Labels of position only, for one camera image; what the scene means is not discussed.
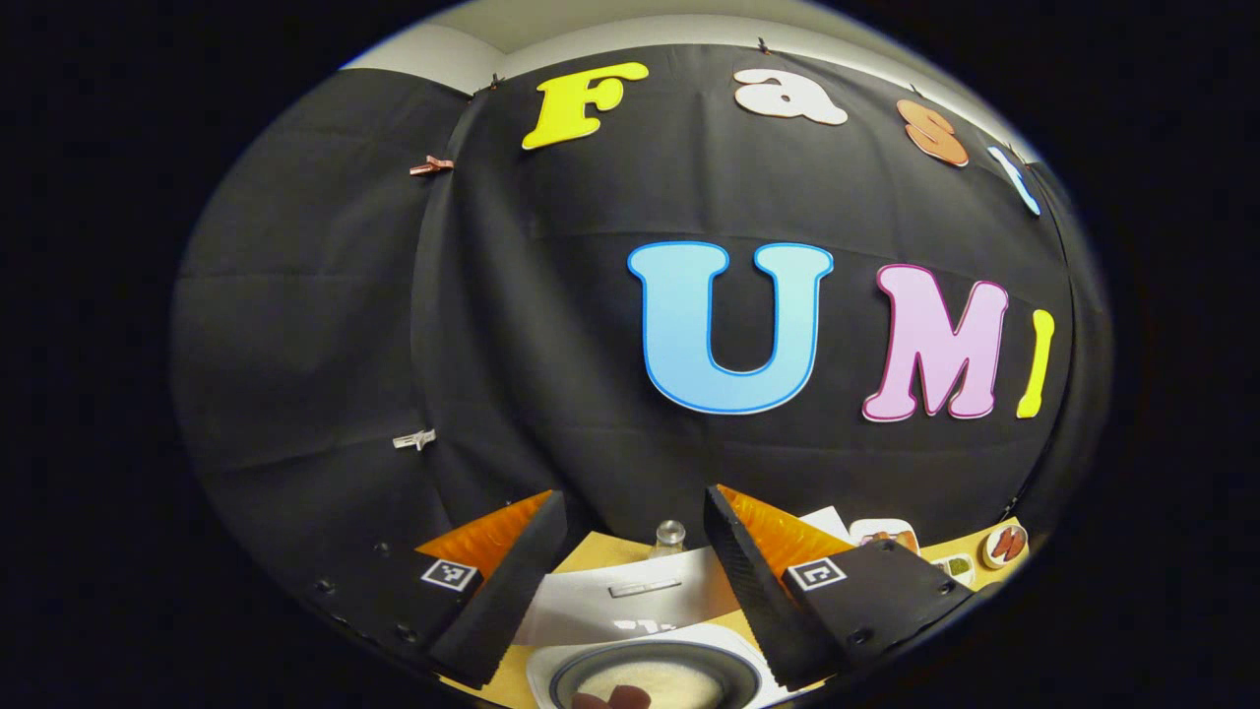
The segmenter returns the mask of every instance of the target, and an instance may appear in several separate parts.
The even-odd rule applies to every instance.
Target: yellow letter f
[[[538,84],[543,92],[543,108],[534,126],[520,146],[525,150],[585,137],[600,130],[600,118],[586,116],[586,105],[595,103],[601,111],[609,111],[621,102],[625,92],[621,78],[639,81],[648,76],[648,67],[639,62],[627,62],[598,69],[578,72],[544,81]],[[592,81],[602,78],[593,87]]]

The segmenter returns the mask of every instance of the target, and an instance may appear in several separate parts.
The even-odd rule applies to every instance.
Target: clip
[[[455,160],[438,160],[437,157],[433,157],[432,155],[426,155],[425,156],[425,162],[421,164],[421,165],[416,165],[415,167],[412,167],[411,169],[411,174],[412,174],[412,176],[415,176],[415,175],[423,175],[423,174],[428,174],[428,173],[436,173],[436,171],[440,171],[440,170],[454,170],[454,169],[455,169]]]

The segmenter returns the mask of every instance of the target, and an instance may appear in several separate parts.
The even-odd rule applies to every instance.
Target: glass bottle
[[[683,540],[687,539],[687,528],[678,520],[665,520],[656,525],[656,544],[648,553],[649,559],[669,557],[684,552]]]

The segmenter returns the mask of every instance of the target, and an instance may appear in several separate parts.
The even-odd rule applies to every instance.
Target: pink letter m
[[[976,281],[954,329],[936,278],[926,268],[893,263],[879,268],[876,281],[892,300],[892,326],[883,383],[862,406],[862,416],[872,422],[908,419],[916,406],[910,393],[916,364],[929,417],[940,412],[960,375],[963,387],[949,400],[950,416],[979,419],[993,412],[1007,291]]]

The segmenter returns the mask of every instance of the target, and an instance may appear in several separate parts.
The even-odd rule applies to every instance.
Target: yellow table surface
[[[1018,525],[1019,520],[1011,518],[975,534],[932,547],[925,547],[921,550],[921,555],[924,559],[934,562],[942,557],[950,557],[954,554],[970,554],[973,565],[975,567],[975,582],[971,584],[971,589],[978,591],[993,582],[1003,581],[1028,558],[1029,549],[1024,548],[1024,550],[1021,552],[1019,555],[1011,562],[1011,564],[1007,564],[1004,568],[998,570],[989,569],[979,560],[980,545],[984,543],[985,538],[989,536],[989,533],[997,528],[1012,524]],[[577,548],[573,549],[573,552],[558,567],[556,567],[553,573],[563,574],[568,572],[586,572],[590,569],[604,569],[607,567],[620,567],[621,564],[643,562],[648,558],[648,552],[650,550],[651,547],[646,544],[591,533],[582,540],[582,544],[577,545]],[[761,650],[761,646],[757,645],[757,640],[752,637],[752,628],[748,627],[748,621],[743,617],[743,611],[718,616],[717,618],[706,621],[706,623],[730,628],[743,636],[743,638],[752,644],[752,646],[759,651]],[[509,646],[508,652],[503,656],[503,662],[499,664],[499,671],[495,672],[490,684],[485,685],[480,690],[464,686],[446,678],[441,678],[441,680],[471,695],[509,706],[512,709],[538,709],[538,703],[534,701],[534,695],[529,690],[529,680],[525,678],[525,662],[529,661],[529,656],[533,655],[533,646]],[[822,686],[822,684],[823,683],[818,683],[810,689]]]

